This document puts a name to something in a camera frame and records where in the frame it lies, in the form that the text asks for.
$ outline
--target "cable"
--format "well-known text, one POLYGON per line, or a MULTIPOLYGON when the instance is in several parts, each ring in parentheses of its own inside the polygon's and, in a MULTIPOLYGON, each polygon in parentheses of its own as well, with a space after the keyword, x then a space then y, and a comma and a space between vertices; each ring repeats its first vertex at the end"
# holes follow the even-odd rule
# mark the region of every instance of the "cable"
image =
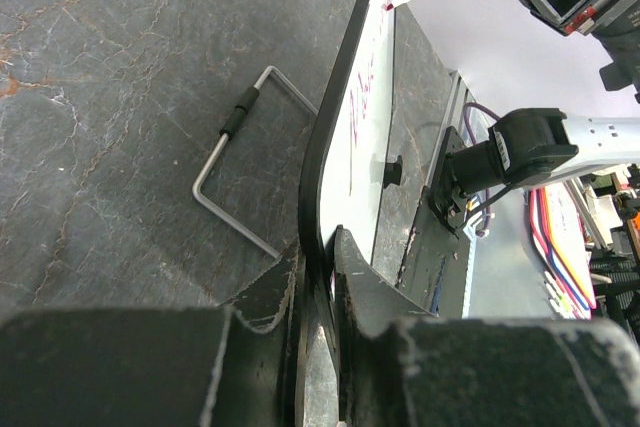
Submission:
MULTIPOLYGON (((471 108, 477 109, 480 112, 487 114, 496 122, 500 120, 500 116, 495 112, 493 112, 488 107, 485 107, 482 104, 478 104, 477 102, 467 102, 462 106, 462 118, 464 119, 464 126, 467 129, 467 132, 469 133, 469 138, 471 139, 471 143, 473 145, 476 145, 478 141, 476 139, 476 136, 473 133, 473 129, 471 128, 471 119, 469 114, 469 110, 471 108)), ((485 189, 484 198, 485 200, 489 199, 489 189, 485 189)), ((487 214, 487 216, 483 220, 482 228, 476 231, 476 234, 481 238, 486 237, 486 235, 489 233, 489 225, 491 224, 491 219, 493 218, 493 216, 491 215, 491 204, 487 206, 487 210, 485 213, 487 214)))
POLYGON ((475 209, 473 209, 471 212, 469 212, 469 214, 467 215, 467 218, 464 220, 464 223, 460 226, 461 229, 464 229, 467 226, 467 223, 469 223, 469 220, 471 220, 471 218, 473 218, 478 212, 482 212, 483 210, 485 210, 487 207, 489 207, 490 205, 492 205, 493 203, 497 202, 498 200, 500 200, 502 197, 504 197, 505 195, 507 195, 509 192, 511 192, 513 190, 513 187, 511 187, 510 185, 507 185, 506 187, 504 187, 500 192, 498 192, 496 195, 494 195, 493 197, 491 197, 490 199, 485 200, 483 203, 481 203, 478 207, 476 207, 475 209))

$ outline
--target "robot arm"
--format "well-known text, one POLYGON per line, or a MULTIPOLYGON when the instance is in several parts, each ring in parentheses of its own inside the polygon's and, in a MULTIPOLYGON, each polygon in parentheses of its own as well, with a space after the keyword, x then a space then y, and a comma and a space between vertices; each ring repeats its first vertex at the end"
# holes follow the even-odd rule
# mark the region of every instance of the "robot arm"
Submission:
POLYGON ((464 148, 456 139, 457 132, 449 127, 430 196, 431 209, 452 231, 464 225, 466 204, 481 190, 505 186, 489 199, 492 202, 515 188, 540 187, 610 165, 636 162, 640 158, 640 119, 520 109, 496 122, 485 142, 464 148))

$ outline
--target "whiteboard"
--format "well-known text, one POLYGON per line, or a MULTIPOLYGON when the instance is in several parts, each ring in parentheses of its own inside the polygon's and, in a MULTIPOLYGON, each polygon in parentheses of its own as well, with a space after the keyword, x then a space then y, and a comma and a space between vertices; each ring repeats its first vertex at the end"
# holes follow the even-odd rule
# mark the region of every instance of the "whiteboard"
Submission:
POLYGON ((324 258, 338 226, 371 263, 393 101, 391 0, 356 0, 302 169, 299 231, 324 258))

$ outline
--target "gray marble surface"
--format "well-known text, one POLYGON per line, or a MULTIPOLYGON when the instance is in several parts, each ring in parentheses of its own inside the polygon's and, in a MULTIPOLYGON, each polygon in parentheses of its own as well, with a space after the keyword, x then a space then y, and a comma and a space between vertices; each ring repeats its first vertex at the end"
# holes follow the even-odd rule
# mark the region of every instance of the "gray marble surface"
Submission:
POLYGON ((392 285, 409 241, 422 187, 427 181, 452 80, 409 9, 396 24, 394 103, 388 160, 402 156, 400 186, 382 194, 373 268, 392 285))
MULTIPOLYGON (((0 315, 218 303, 268 267, 191 184, 267 65, 320 104, 354 1, 0 0, 0 315)), ((398 35, 390 152, 407 175, 376 249, 396 266, 449 88, 402 9, 398 35)), ((267 82, 204 187, 278 249, 311 122, 267 82)))

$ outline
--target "white wall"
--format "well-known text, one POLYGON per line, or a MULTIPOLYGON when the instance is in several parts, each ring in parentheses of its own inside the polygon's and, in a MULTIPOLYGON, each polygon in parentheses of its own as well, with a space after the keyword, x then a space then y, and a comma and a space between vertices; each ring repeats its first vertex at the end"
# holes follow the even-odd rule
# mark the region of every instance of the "white wall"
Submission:
POLYGON ((413 0, 409 7, 445 66, 498 113, 558 107, 640 117, 632 87, 604 90, 598 70, 611 59, 595 39, 555 33, 518 0, 413 0))

